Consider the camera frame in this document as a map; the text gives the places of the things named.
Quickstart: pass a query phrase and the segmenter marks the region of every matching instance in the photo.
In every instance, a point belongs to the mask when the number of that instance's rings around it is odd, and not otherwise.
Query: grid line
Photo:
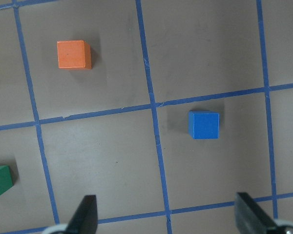
[[[258,16],[260,50],[261,50],[261,56],[262,56],[263,79],[264,79],[264,88],[265,88],[265,105],[266,105],[267,134],[268,134],[268,147],[269,147],[270,177],[271,177],[271,187],[272,187],[272,209],[273,209],[273,217],[278,218],[278,204],[277,204],[277,197],[276,197],[277,189],[276,189],[273,135],[272,135],[272,111],[271,111],[271,104],[270,104],[270,87],[269,87],[262,1],[256,0],[256,6],[257,6],[257,16]]]
[[[293,83],[270,86],[269,88],[271,92],[286,90],[286,89],[293,89]],[[220,99],[220,98],[231,98],[236,96],[243,96],[243,95],[250,95],[250,94],[264,93],[264,92],[265,92],[265,88],[261,87],[261,88],[239,90],[239,91],[225,92],[225,93],[219,93],[219,94],[211,94],[211,95],[205,95],[205,96],[188,97],[188,98],[182,98],[182,99],[169,100],[165,102],[157,102],[156,107],[161,108],[161,107],[170,106],[170,105],[180,105],[185,103],[200,102],[200,101]],[[40,119],[39,122],[40,124],[49,124],[49,123],[77,120],[77,119],[83,119],[83,118],[114,115],[114,114],[133,112],[133,111],[139,111],[139,110],[147,110],[147,109],[151,109],[150,104],[75,114],[68,117],[51,117],[51,118]],[[32,121],[32,122],[21,122],[21,123],[0,125],[0,131],[23,128],[23,127],[31,127],[31,126],[35,126],[35,124],[36,123]]]
[[[285,199],[285,198],[292,198],[292,197],[293,197],[293,193],[277,195],[277,199]],[[256,197],[256,198],[254,198],[254,200],[256,202],[272,201],[272,196]],[[186,207],[186,208],[181,208],[181,209],[174,209],[174,210],[171,210],[171,213],[175,215],[175,214],[182,214],[182,213],[188,213],[188,212],[197,212],[197,211],[204,211],[204,210],[211,210],[211,209],[219,209],[219,208],[231,207],[231,206],[234,206],[234,201],[215,203],[215,204],[209,204],[209,205],[202,205],[202,206]],[[100,219],[98,221],[98,223],[99,224],[113,223],[113,222],[128,221],[128,220],[133,220],[133,219],[159,217],[159,216],[165,216],[165,215],[166,215],[165,211],[151,212],[151,213],[145,213],[145,214],[134,214],[134,215],[128,215],[128,216]],[[6,233],[0,233],[0,234],[28,234],[28,233],[34,233],[34,232],[41,232],[45,228],[46,227],[41,227],[41,228],[19,230],[19,231],[6,232]]]
[[[144,27],[144,23],[143,23],[142,6],[141,6],[140,0],[136,0],[136,9],[137,9],[139,31],[140,31],[141,48],[142,48],[142,54],[143,54],[145,72],[146,72],[146,83],[147,83],[147,89],[148,89],[148,93],[149,93],[149,97],[150,97],[150,104],[151,104],[151,111],[152,111],[152,118],[153,118],[153,128],[154,128],[154,136],[155,136],[158,164],[159,164],[159,168],[160,168],[164,207],[165,207],[165,213],[166,213],[166,218],[167,218],[166,227],[167,227],[167,233],[172,234],[171,219],[170,219],[171,211],[169,208],[169,199],[168,199],[168,191],[167,191],[167,185],[166,185],[164,158],[163,158],[163,152],[162,152],[162,146],[161,146],[160,130],[159,130],[159,124],[158,124],[158,119],[157,119],[156,102],[155,102],[153,84],[152,84],[152,79],[151,79],[150,64],[149,64],[148,53],[147,53],[146,33],[145,33],[145,27]]]
[[[269,76],[268,76],[268,68],[267,68],[267,54],[266,54],[266,46],[265,46],[265,35],[264,35],[264,24],[263,24],[261,0],[256,0],[256,5],[257,5],[257,14],[258,14],[261,54],[262,54],[264,87],[248,89],[248,90],[233,91],[233,92],[226,92],[226,93],[220,93],[220,94],[213,94],[213,95],[206,95],[206,96],[183,98],[183,99],[165,101],[162,103],[156,103],[154,93],[153,93],[153,87],[152,87],[152,81],[151,81],[151,75],[150,75],[150,67],[149,67],[149,61],[148,61],[148,55],[147,55],[147,44],[146,44],[146,36],[145,36],[144,24],[143,24],[141,1],[136,0],[137,16],[138,16],[138,23],[139,23],[139,29],[140,29],[142,50],[143,50],[143,55],[144,55],[144,64],[145,64],[145,70],[146,70],[147,86],[148,86],[151,104],[125,107],[125,108],[117,108],[117,109],[112,109],[112,110],[98,111],[98,112],[91,112],[91,113],[84,113],[84,114],[76,114],[76,115],[72,115],[69,117],[56,117],[56,118],[48,118],[48,119],[39,120],[36,102],[34,99],[32,80],[31,80],[30,72],[29,72],[29,65],[28,65],[28,60],[27,60],[25,44],[24,44],[24,38],[22,35],[22,31],[21,31],[21,22],[20,22],[20,18],[19,18],[18,7],[39,4],[39,3],[52,2],[52,1],[57,1],[57,0],[26,0],[26,1],[18,1],[18,2],[17,2],[17,0],[12,0],[12,3],[0,5],[0,10],[12,8],[12,7],[14,10],[15,20],[16,20],[16,25],[17,25],[17,30],[18,30],[19,40],[20,40],[20,46],[21,46],[21,53],[22,53],[22,58],[23,58],[23,63],[24,63],[24,68],[25,68],[26,80],[27,80],[28,90],[30,93],[31,104],[32,104],[34,120],[35,120],[34,122],[24,122],[24,123],[2,125],[2,126],[0,126],[0,131],[8,130],[8,129],[15,129],[15,128],[30,127],[30,126],[36,127],[37,138],[38,138],[40,152],[41,152],[41,156],[42,156],[43,168],[44,168],[44,172],[46,174],[45,176],[46,176],[46,180],[47,180],[47,184],[48,184],[49,196],[50,196],[50,201],[51,201],[51,206],[52,206],[52,210],[53,210],[55,223],[59,223],[59,217],[57,214],[57,209],[56,209],[51,179],[50,179],[50,175],[49,175],[49,171],[48,171],[47,161],[46,161],[46,157],[44,155],[44,146],[43,146],[42,133],[41,133],[41,124],[48,124],[48,123],[68,121],[68,120],[73,120],[73,119],[82,119],[82,118],[97,117],[97,116],[104,116],[104,115],[118,114],[118,113],[124,113],[124,112],[151,109],[152,110],[152,117],[153,117],[153,127],[154,127],[154,134],[155,134],[156,149],[157,149],[159,166],[160,166],[160,173],[161,173],[165,211],[147,213],[147,214],[136,214],[136,215],[116,217],[116,218],[107,218],[107,219],[99,220],[99,223],[118,222],[118,221],[124,221],[124,220],[132,220],[132,219],[138,219],[138,218],[166,215],[166,217],[167,217],[167,230],[168,230],[168,233],[170,234],[170,233],[172,233],[171,223],[170,223],[170,214],[179,214],[179,213],[185,213],[185,212],[200,211],[200,210],[206,210],[206,209],[217,209],[220,207],[228,207],[228,206],[233,206],[234,202],[230,201],[230,202],[217,203],[217,204],[211,204],[211,205],[170,210],[169,202],[168,202],[165,170],[164,170],[164,159],[163,159],[162,148],[161,148],[160,137],[159,137],[159,128],[158,128],[156,108],[161,108],[161,107],[168,106],[168,105],[178,105],[178,104],[184,104],[184,103],[190,103],[190,102],[197,102],[197,101],[204,101],[204,100],[218,99],[218,98],[235,97],[235,96],[248,95],[248,94],[254,94],[254,93],[265,93],[269,154],[270,154],[270,167],[271,167],[271,183],[272,183],[272,196],[255,198],[255,201],[259,202],[259,201],[271,200],[273,203],[273,215],[274,215],[274,218],[277,218],[277,216],[278,216],[277,200],[293,197],[293,193],[287,193],[287,194],[281,194],[281,195],[276,194],[270,92],[291,89],[291,88],[293,88],[293,83],[276,85],[276,86],[269,86]],[[36,229],[27,229],[27,230],[15,231],[15,232],[8,232],[5,234],[25,234],[25,233],[40,232],[44,228],[45,227],[36,228]]]
[[[32,106],[32,110],[33,110],[34,120],[35,120],[37,140],[38,140],[39,150],[40,150],[41,159],[42,159],[42,166],[43,166],[43,170],[44,170],[46,184],[47,184],[47,187],[48,187],[48,193],[49,193],[49,197],[50,197],[50,203],[51,203],[51,208],[52,208],[52,212],[53,212],[54,222],[56,224],[58,224],[58,223],[60,223],[60,220],[59,220],[57,206],[56,206],[56,202],[55,202],[55,198],[54,198],[54,193],[53,193],[53,188],[52,188],[49,168],[48,168],[48,164],[47,164],[47,159],[46,159],[45,153],[44,153],[42,130],[41,130],[41,126],[40,126],[40,123],[39,123],[39,114],[38,114],[38,110],[37,110],[37,107],[36,107],[36,101],[35,101],[35,95],[34,95],[34,89],[33,89],[33,82],[32,82],[31,76],[30,76],[28,58],[27,58],[26,47],[25,47],[25,41],[24,41],[22,29],[21,29],[21,20],[20,20],[20,15],[19,15],[19,9],[14,7],[13,10],[14,10],[16,28],[17,28],[17,32],[18,32],[18,36],[19,36],[19,43],[20,43],[20,48],[21,48],[21,55],[22,55],[23,65],[24,65],[24,69],[25,69],[28,92],[29,92],[31,106]]]

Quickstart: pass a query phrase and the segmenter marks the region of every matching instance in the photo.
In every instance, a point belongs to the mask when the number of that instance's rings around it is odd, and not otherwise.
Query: orange cube
[[[58,41],[58,60],[60,69],[89,70],[90,45],[83,40]]]

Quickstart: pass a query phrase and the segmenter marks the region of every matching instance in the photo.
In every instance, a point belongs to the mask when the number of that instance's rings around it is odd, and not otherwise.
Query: blue tape line
[[[263,201],[270,201],[271,199],[272,199],[271,196],[264,196],[264,197],[254,198],[254,201],[263,202]],[[217,208],[223,208],[223,207],[229,207],[229,206],[234,206],[234,201],[215,203],[215,204],[209,204],[209,205],[202,205],[202,206],[187,207],[187,208],[180,208],[180,209],[171,210],[171,213],[172,214],[180,214],[180,213],[193,212],[193,211],[217,209]]]
[[[26,74],[26,81],[27,81],[27,86],[28,86],[28,92],[30,96],[30,101],[31,101],[31,106],[33,109],[33,114],[34,114],[34,119],[36,122],[36,131],[37,131],[37,138],[38,138],[38,144],[39,144],[39,149],[40,149],[40,154],[42,158],[42,165],[43,165],[43,170],[44,170],[44,175],[48,187],[48,192],[49,192],[49,197],[50,197],[50,202],[51,202],[51,208],[53,212],[53,217],[54,221],[56,224],[60,223],[59,220],[59,215],[55,203],[55,198],[54,198],[54,193],[52,189],[52,184],[51,184],[51,179],[50,179],[50,173],[49,173],[49,168],[47,165],[47,160],[44,154],[44,145],[43,145],[43,140],[42,140],[42,131],[41,131],[41,126],[39,124],[39,115],[38,115],[38,110],[36,107],[36,101],[35,101],[35,95],[34,95],[34,89],[33,89],[33,82],[30,76],[29,72],[29,64],[28,64],[28,58],[27,58],[27,53],[26,53],[26,47],[25,47],[25,42],[24,42],[24,37],[23,37],[23,32],[21,29],[21,20],[20,20],[20,15],[19,15],[19,9],[18,8],[13,8],[14,10],[14,17],[15,17],[15,23],[16,23],[16,28],[17,32],[19,35],[19,41],[20,41],[20,47],[21,47],[21,55],[23,59],[23,65],[25,69],[25,74]]]
[[[28,234],[28,233],[37,233],[37,232],[42,232],[46,228],[47,227],[32,228],[32,229],[19,230],[19,231],[13,231],[13,232],[7,232],[7,233],[0,233],[0,234]]]
[[[189,98],[183,98],[183,99],[177,99],[177,100],[171,100],[171,101],[157,103],[157,107],[163,107],[163,106],[168,106],[168,105],[179,105],[179,104],[191,103],[191,102],[196,102],[196,101],[206,101],[206,100],[211,100],[211,99],[229,98],[229,97],[248,95],[248,94],[256,94],[256,93],[262,93],[264,91],[265,91],[265,88],[262,87],[262,88],[246,89],[246,90],[233,91],[233,92],[220,93],[220,94],[211,94],[211,95],[198,96],[198,97],[189,97]]]
[[[11,7],[13,7],[12,3],[2,4],[2,5],[0,5],[0,10],[8,9],[8,8],[11,8]]]
[[[165,216],[165,215],[166,215],[165,211],[145,213],[145,214],[134,214],[134,215],[128,215],[128,216],[122,216],[122,217],[100,219],[98,221],[98,223],[99,224],[102,224],[102,223],[112,223],[112,222],[133,220],[133,219],[139,219],[139,218],[149,218],[149,217]]]
[[[165,175],[165,169],[164,169],[164,159],[163,159],[163,153],[162,153],[162,147],[161,147],[159,125],[158,125],[157,111],[156,111],[156,102],[155,102],[155,96],[154,96],[153,85],[151,80],[150,65],[149,65],[149,59],[147,54],[147,41],[146,41],[145,27],[143,23],[142,6],[141,6],[140,0],[136,0],[136,9],[137,9],[139,31],[140,31],[141,47],[142,47],[145,72],[146,72],[146,83],[147,83],[147,89],[148,89],[148,93],[150,97],[150,104],[151,104],[151,111],[152,111],[152,118],[153,118],[154,136],[155,136],[156,151],[157,151],[157,157],[158,157],[159,168],[160,168],[165,213],[167,217],[167,225],[166,225],[167,233],[172,234],[171,220],[170,220],[171,212],[169,208],[166,175]]]
[[[111,110],[106,110],[106,111],[97,111],[97,112],[89,112],[89,113],[84,113],[84,114],[76,114],[76,115],[71,115],[68,117],[46,118],[46,119],[41,119],[40,124],[47,124],[47,123],[55,123],[55,122],[62,122],[62,121],[68,121],[68,120],[82,119],[82,118],[91,118],[91,117],[98,117],[98,116],[120,114],[120,113],[125,113],[125,112],[147,110],[150,108],[151,108],[151,105],[146,104],[146,105],[129,106],[129,107],[124,107],[124,108],[111,109]]]
[[[275,85],[271,86],[271,91],[277,91],[277,90],[284,90],[284,89],[293,89],[293,83],[291,84],[281,84],[281,85]]]
[[[258,29],[259,29],[260,49],[261,49],[261,55],[262,55],[263,78],[264,78],[264,87],[265,87],[273,217],[278,218],[278,204],[277,204],[277,197],[276,197],[277,189],[276,189],[275,162],[274,162],[273,136],[272,136],[272,113],[271,113],[271,104],[270,104],[270,87],[269,87],[269,76],[268,76],[268,66],[267,66],[267,53],[266,53],[264,22],[263,22],[262,1],[256,0],[256,6],[257,6]]]
[[[0,126],[0,131],[35,126],[36,122],[13,123]]]
[[[284,199],[284,198],[290,198],[290,197],[293,197],[293,193],[277,195],[278,199]]]
[[[41,3],[47,3],[47,2],[53,2],[58,0],[26,0],[26,1],[18,1],[17,6],[29,6],[29,5],[35,5],[35,4],[41,4]]]
[[[210,205],[203,205],[203,206],[187,207],[187,208],[181,208],[181,209],[175,209],[175,210],[171,210],[171,213],[172,214],[179,214],[179,213],[185,213],[185,212],[216,209],[216,208],[222,208],[222,207],[227,207],[227,206],[234,206],[234,201],[222,202],[222,203],[210,204]]]
[[[289,198],[289,197],[293,197],[293,193],[280,194],[280,195],[277,195],[277,197],[278,197],[278,199]],[[254,200],[256,202],[270,201],[270,200],[272,200],[272,196],[257,197],[257,198],[254,198]],[[187,213],[187,212],[194,212],[194,211],[210,210],[210,209],[217,209],[217,208],[230,207],[230,206],[234,206],[234,201],[175,209],[175,210],[171,210],[171,214],[180,214],[180,213]],[[105,219],[98,220],[98,223],[99,224],[112,223],[112,222],[120,222],[120,221],[126,221],[126,220],[134,220],[134,219],[140,219],[140,218],[149,218],[149,217],[157,217],[157,216],[165,216],[165,215],[166,215],[165,211],[159,211],[159,212],[151,212],[151,213],[145,213],[145,214],[134,214],[134,215],[128,215],[128,216],[114,217],[114,218],[105,218]],[[26,230],[7,232],[7,233],[1,233],[1,234],[35,233],[35,232],[41,232],[45,228],[47,228],[47,227],[26,229]]]

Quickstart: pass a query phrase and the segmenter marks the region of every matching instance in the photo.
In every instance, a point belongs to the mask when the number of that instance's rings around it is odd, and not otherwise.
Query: grid square
[[[54,225],[34,127],[0,131],[0,165],[14,183],[0,196],[0,233]]]
[[[164,210],[151,111],[42,126],[61,222],[85,194],[99,219]]]
[[[293,83],[293,0],[264,0],[270,85]]]
[[[293,222],[293,197],[278,200],[278,214],[278,218]]]
[[[258,203],[268,215],[272,215],[271,201]],[[230,233],[240,234],[235,227],[234,207],[173,214],[171,223],[174,234]]]
[[[20,19],[40,118],[149,103],[134,1],[55,1]],[[81,39],[92,70],[59,69],[57,41]]]
[[[293,89],[271,92],[277,192],[293,192]]]
[[[263,86],[256,1],[143,0],[157,101]]]
[[[220,113],[218,140],[191,138],[192,109]],[[171,209],[271,195],[264,94],[166,106],[158,119]]]
[[[33,120],[13,10],[1,10],[0,125]]]

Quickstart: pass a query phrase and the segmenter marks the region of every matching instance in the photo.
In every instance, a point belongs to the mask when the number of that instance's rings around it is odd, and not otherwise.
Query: blue cube
[[[190,111],[188,130],[193,139],[218,139],[219,113]]]

